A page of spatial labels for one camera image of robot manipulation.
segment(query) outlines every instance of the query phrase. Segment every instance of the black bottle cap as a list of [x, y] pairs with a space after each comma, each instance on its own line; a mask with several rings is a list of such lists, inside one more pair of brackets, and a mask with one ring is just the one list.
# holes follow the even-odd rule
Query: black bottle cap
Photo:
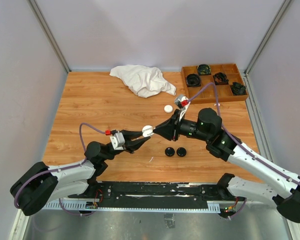
[[184, 147], [179, 147], [179, 148], [176, 150], [176, 154], [177, 154], [179, 157], [184, 157], [184, 156], [187, 154], [187, 150], [186, 150]]
[[175, 155], [175, 150], [172, 147], [167, 147], [164, 151], [165, 155], [167, 155], [168, 157], [172, 157], [173, 155]]

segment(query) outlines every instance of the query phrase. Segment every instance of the black round cap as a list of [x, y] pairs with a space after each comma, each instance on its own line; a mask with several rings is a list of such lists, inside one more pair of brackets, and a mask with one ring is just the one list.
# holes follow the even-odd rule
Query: black round cap
[[179, 147], [179, 148], [176, 150], [176, 154], [177, 154], [179, 157], [184, 157], [184, 156], [187, 154], [187, 150], [186, 150], [184, 147]]
[[200, 87], [201, 86], [201, 78], [198, 74], [191, 73], [186, 76], [186, 85], [190, 87]]
[[173, 155], [175, 155], [175, 150], [172, 147], [167, 147], [164, 151], [165, 155], [167, 155], [168, 157], [172, 157]]

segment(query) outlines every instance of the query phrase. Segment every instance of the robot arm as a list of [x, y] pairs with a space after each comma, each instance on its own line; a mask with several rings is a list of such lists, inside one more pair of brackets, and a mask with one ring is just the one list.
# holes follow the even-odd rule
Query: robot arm
[[300, 223], [300, 176], [265, 159], [237, 137], [229, 136], [221, 128], [222, 119], [213, 109], [202, 109], [197, 122], [180, 118], [181, 113], [182, 110], [175, 110], [172, 117], [153, 132], [169, 141], [177, 141], [180, 135], [205, 141], [210, 154], [248, 170], [265, 182], [255, 183], [226, 173], [218, 181], [220, 191], [276, 206], [281, 215]]
[[90, 142], [84, 153], [86, 158], [79, 162], [57, 166], [35, 163], [11, 187], [14, 205], [30, 216], [52, 200], [88, 192], [96, 177], [108, 167], [105, 160], [113, 160], [122, 152], [132, 154], [150, 139], [150, 136], [136, 139], [143, 135], [142, 131], [113, 130], [105, 134], [111, 135], [111, 142]]
[[105, 160], [113, 160], [115, 155], [124, 151], [134, 153], [154, 133], [169, 141], [177, 141], [180, 135], [205, 141], [210, 154], [248, 170], [265, 182], [251, 182], [226, 173], [217, 183], [221, 195], [246, 197], [277, 206], [284, 217], [300, 223], [300, 176], [275, 165], [237, 137], [230, 136], [222, 129], [221, 117], [211, 108], [202, 109], [197, 122], [185, 119], [189, 107], [185, 100], [184, 96], [177, 97], [175, 103], [180, 110], [176, 109], [168, 120], [154, 129], [146, 126], [142, 131], [107, 131], [111, 142], [90, 142], [84, 153], [86, 159], [80, 162], [61, 166], [36, 163], [10, 189], [16, 207], [29, 216], [47, 202], [89, 192], [89, 188], [96, 183], [96, 177], [107, 168]]

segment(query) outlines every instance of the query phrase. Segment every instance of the cable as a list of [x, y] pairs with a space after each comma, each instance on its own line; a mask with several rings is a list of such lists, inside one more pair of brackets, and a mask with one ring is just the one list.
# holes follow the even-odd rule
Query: cable
[[244, 201], [243, 201], [241, 207], [239, 208], [239, 210], [236, 211], [236, 212], [235, 212], [232, 216], [230, 216], [229, 218], [232, 220], [235, 216], [237, 216], [237, 215], [242, 211], [242, 209], [244, 209], [244, 206], [246, 205], [246, 203], [247, 203], [247, 198], [244, 199]]
[[[207, 85], [205, 85], [203, 88], [200, 89], [200, 91], [198, 91], [193, 97], [189, 98], [188, 101], [191, 102], [193, 99], [195, 99], [199, 94], [201, 94], [208, 86], [213, 85], [214, 88], [214, 95], [215, 95], [215, 103], [216, 103], [216, 109], [218, 112], [218, 115], [220, 116], [220, 107], [219, 107], [219, 100], [218, 100], [218, 93], [217, 93], [217, 87], [213, 82], [208, 83]], [[285, 179], [287, 179], [288, 181], [292, 181], [294, 184], [297, 184], [298, 186], [300, 186], [300, 182], [298, 182], [297, 180], [293, 179], [292, 177], [284, 174], [283, 172], [279, 171], [278, 169], [276, 169], [275, 167], [271, 166], [270, 164], [268, 164], [267, 162], [261, 160], [260, 158], [256, 157], [253, 153], [251, 153], [248, 149], [246, 149], [225, 127], [224, 124], [222, 124], [222, 128], [223, 130], [226, 132], [226, 134], [228, 134], [228, 136], [242, 149], [244, 150], [249, 156], [253, 157], [255, 160], [257, 160], [258, 162], [260, 162], [261, 164], [263, 164], [264, 166], [266, 166], [267, 168], [271, 169], [272, 171], [274, 171], [275, 173], [279, 174], [280, 176], [284, 177]]]
[[65, 211], [67, 214], [70, 214], [72, 216], [91, 216], [92, 214], [94, 214], [96, 211], [92, 212], [92, 213], [73, 213], [73, 212], [70, 212], [68, 211], [67, 209], [65, 209], [63, 203], [61, 202], [61, 198], [59, 198], [59, 204], [60, 204], [60, 207], [62, 208], [63, 211]]
[[[81, 140], [81, 144], [82, 144], [82, 147], [83, 147], [83, 150], [86, 151], [86, 146], [85, 146], [85, 142], [84, 142], [84, 139], [82, 137], [82, 126], [83, 125], [86, 125], [88, 126], [89, 128], [97, 131], [98, 133], [101, 133], [101, 134], [105, 134], [104, 131], [101, 131], [97, 128], [95, 128], [94, 126], [86, 123], [86, 122], [83, 122], [80, 124], [79, 126], [79, 136], [80, 136], [80, 140]], [[61, 167], [61, 168], [56, 168], [56, 169], [51, 169], [51, 170], [46, 170], [46, 171], [42, 171], [42, 172], [39, 172], [37, 173], [36, 175], [33, 175], [32, 177], [30, 177], [20, 188], [19, 190], [17, 191], [15, 197], [14, 197], [14, 201], [13, 201], [13, 204], [14, 206], [17, 208], [17, 209], [20, 209], [20, 206], [18, 204], [18, 200], [19, 200], [19, 196], [20, 196], [20, 193], [24, 190], [24, 188], [34, 179], [36, 179], [37, 177], [40, 177], [41, 175], [44, 175], [44, 174], [50, 174], [50, 173], [54, 173], [54, 172], [58, 172], [58, 171], [63, 171], [63, 170], [68, 170], [68, 169], [73, 169], [73, 168], [76, 168], [76, 167], [80, 167], [82, 164], [84, 164], [85, 162], [87, 161], [87, 158], [85, 158], [83, 160], [83, 162], [81, 163], [78, 163], [76, 165], [72, 165], [72, 166], [65, 166], [65, 167]]]
[[217, 87], [213, 82], [208, 83], [207, 85], [205, 85], [203, 88], [200, 89], [200, 91], [198, 91], [193, 97], [190, 97], [188, 99], [188, 102], [191, 102], [193, 99], [195, 99], [196, 97], [198, 97], [199, 94], [201, 94], [204, 90], [207, 89], [207, 87], [209, 86], [213, 86], [213, 91], [214, 91], [214, 95], [215, 95], [215, 103], [216, 103], [216, 109], [218, 111], [218, 115], [220, 116], [220, 107], [219, 107], [219, 98], [218, 98], [218, 92], [217, 92]]
[[225, 208], [226, 212], [229, 211], [229, 210], [231, 210], [231, 209], [235, 209], [236, 206], [237, 206], [237, 204], [238, 204], [238, 202], [239, 202], [239, 198], [236, 196], [236, 197], [235, 197], [235, 203], [234, 203], [234, 205], [231, 205], [231, 206], [229, 206], [229, 207], [226, 207], [226, 208]]
[[87, 127], [91, 128], [91, 129], [93, 129], [93, 130], [95, 130], [96, 132], [101, 133], [101, 134], [106, 134], [106, 132], [99, 130], [98, 128], [96, 128], [96, 127], [90, 125], [89, 123], [82, 122], [82, 123], [80, 124], [80, 126], [79, 126], [79, 136], [80, 136], [80, 141], [81, 141], [83, 150], [86, 151], [87, 149], [86, 149], [86, 146], [85, 146], [84, 139], [83, 139], [83, 137], [82, 137], [82, 126], [83, 126], [83, 125], [86, 125]]
[[98, 207], [97, 202], [96, 202], [96, 199], [97, 199], [97, 197], [98, 197], [98, 191], [101, 193], [101, 198], [100, 198], [99, 203], [101, 203], [102, 200], [104, 199], [104, 193], [103, 193], [100, 189], [98, 189], [98, 190], [96, 191], [96, 193], [95, 193], [95, 197], [94, 197], [94, 200], [93, 200], [93, 205], [94, 205], [95, 207]]

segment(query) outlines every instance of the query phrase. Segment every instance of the crumpled white towel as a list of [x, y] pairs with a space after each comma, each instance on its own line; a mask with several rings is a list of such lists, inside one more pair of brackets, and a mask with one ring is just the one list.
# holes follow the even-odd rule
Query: crumpled white towel
[[142, 98], [148, 98], [160, 92], [176, 95], [176, 87], [164, 79], [157, 67], [116, 66], [111, 69], [110, 76], [121, 79], [135, 95]]

